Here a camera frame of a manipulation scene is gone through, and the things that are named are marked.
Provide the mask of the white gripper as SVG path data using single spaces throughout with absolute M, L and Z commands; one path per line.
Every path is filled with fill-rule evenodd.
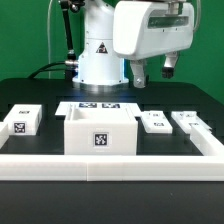
M 180 14 L 169 14 L 169 4 L 147 1 L 120 1 L 114 11 L 113 48 L 128 60 L 136 88 L 146 86 L 145 59 L 165 55 L 162 77 L 174 76 L 180 51 L 193 41 L 194 8 L 182 5 Z

